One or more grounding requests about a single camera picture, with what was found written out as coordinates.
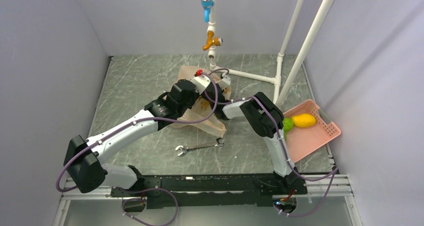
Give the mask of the orange banana-print plastic bag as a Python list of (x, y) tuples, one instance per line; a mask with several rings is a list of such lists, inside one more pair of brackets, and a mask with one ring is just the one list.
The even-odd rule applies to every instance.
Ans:
[[(179, 70), (177, 81), (180, 79), (186, 79), (190, 80), (194, 77), (195, 72), (202, 69), (206, 73), (210, 73), (210, 70), (200, 68), (198, 66), (182, 66)], [(225, 99), (229, 99), (232, 93), (231, 86), (225, 86), (222, 87), (221, 84), (218, 83), (218, 81), (221, 80), (221, 74), (223, 72), (216, 72), (211, 75), (212, 79), (219, 85), (221, 90), (223, 90), (223, 95)], [(212, 93), (208, 92), (208, 95), (211, 99), (214, 99), (214, 96)], [(208, 116), (212, 110), (212, 103), (208, 101), (207, 99), (203, 98), (202, 96), (199, 97), (193, 107), (191, 109), (187, 109), (184, 113), (184, 115), (180, 118), (178, 118), (179, 121), (198, 121), (206, 116)], [(171, 124), (172, 128), (183, 128), (186, 126), (193, 126), (196, 127), (208, 134), (211, 134), (215, 137), (223, 137), (226, 133), (226, 127), (224, 124), (217, 119), (217, 117), (212, 114), (207, 120), (196, 123), (196, 124), (181, 124), (181, 123), (173, 123)]]

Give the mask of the green fake fruit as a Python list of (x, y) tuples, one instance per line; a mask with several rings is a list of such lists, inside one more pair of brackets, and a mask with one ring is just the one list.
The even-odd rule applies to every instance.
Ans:
[(283, 124), (283, 137), (287, 139), (287, 134), (294, 128), (294, 122), (290, 118), (284, 118), (282, 121)]

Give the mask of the yellow fake mango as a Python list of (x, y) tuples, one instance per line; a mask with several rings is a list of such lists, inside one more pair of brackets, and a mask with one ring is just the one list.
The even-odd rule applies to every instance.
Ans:
[(314, 126), (317, 123), (316, 118), (308, 113), (302, 113), (299, 115), (292, 116), (290, 118), (295, 127), (298, 128), (307, 128)]

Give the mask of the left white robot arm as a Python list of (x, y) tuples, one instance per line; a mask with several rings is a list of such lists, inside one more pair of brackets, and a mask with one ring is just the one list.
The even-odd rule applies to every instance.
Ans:
[(100, 186), (117, 186), (132, 196), (139, 195), (144, 187), (141, 173), (133, 166), (110, 165), (108, 159), (142, 137), (178, 123), (209, 85), (211, 81), (206, 76), (181, 79), (169, 92), (114, 128), (88, 139), (80, 135), (72, 138), (63, 166), (74, 181), (74, 188), (88, 193)]

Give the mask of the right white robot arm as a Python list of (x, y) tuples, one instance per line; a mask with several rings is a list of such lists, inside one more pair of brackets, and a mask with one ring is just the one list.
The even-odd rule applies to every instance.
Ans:
[(284, 115), (282, 111), (263, 92), (235, 102), (227, 100), (221, 91), (218, 92), (218, 102), (215, 103), (215, 91), (210, 85), (201, 96), (216, 106), (214, 115), (219, 120), (244, 118), (253, 131), (260, 136), (269, 150), (272, 158), (273, 171), (279, 177), (275, 180), (276, 188), (281, 193), (288, 193), (295, 186), (291, 177), (297, 173), (286, 143), (284, 142)]

